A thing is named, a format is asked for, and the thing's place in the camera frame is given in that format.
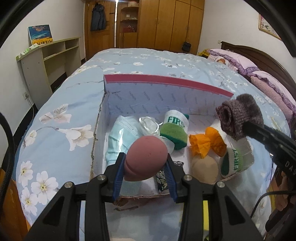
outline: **wall socket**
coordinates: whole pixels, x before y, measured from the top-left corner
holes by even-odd
[[[24,92],[24,93],[22,94],[22,96],[24,97],[24,100],[26,100],[26,99],[29,98],[28,92]]]

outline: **metal screw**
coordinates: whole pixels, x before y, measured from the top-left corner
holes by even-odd
[[[220,188],[223,188],[223,187],[225,187],[225,183],[222,181],[219,181],[219,182],[217,182],[217,186]]]
[[[99,181],[104,181],[106,179],[106,176],[104,174],[100,174],[100,175],[97,176],[97,179]]]
[[[191,181],[192,180],[192,176],[190,176],[190,175],[185,175],[183,178],[184,178],[185,181]]]
[[[70,187],[73,186],[73,183],[72,182],[66,182],[64,186],[65,186],[65,188],[70,188]]]

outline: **canvas painting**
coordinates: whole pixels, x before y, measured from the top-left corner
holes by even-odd
[[[259,14],[259,30],[266,32],[281,40],[277,32],[271,27],[271,25]]]
[[[52,33],[50,32],[50,27],[48,24],[30,26],[28,27],[28,30],[32,45],[35,43],[41,45],[53,42]]]

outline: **desk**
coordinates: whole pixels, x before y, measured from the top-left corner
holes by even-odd
[[[51,84],[66,72],[69,77],[81,66],[79,38],[43,44],[22,55],[22,70],[37,109],[51,97]]]

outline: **white wall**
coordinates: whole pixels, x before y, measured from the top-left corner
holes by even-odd
[[[198,52],[221,48],[218,40],[246,45],[276,59],[296,81],[296,59],[284,43],[258,29],[259,14],[243,0],[205,0]]]
[[[17,64],[15,59],[31,45],[28,26],[49,24],[54,40],[81,37],[80,55],[83,59],[85,58],[83,12],[82,0],[45,0],[17,25],[1,47],[0,112],[6,117],[13,133],[31,108],[22,95],[28,89],[21,64]],[[0,128],[0,164],[6,149],[6,137]]]

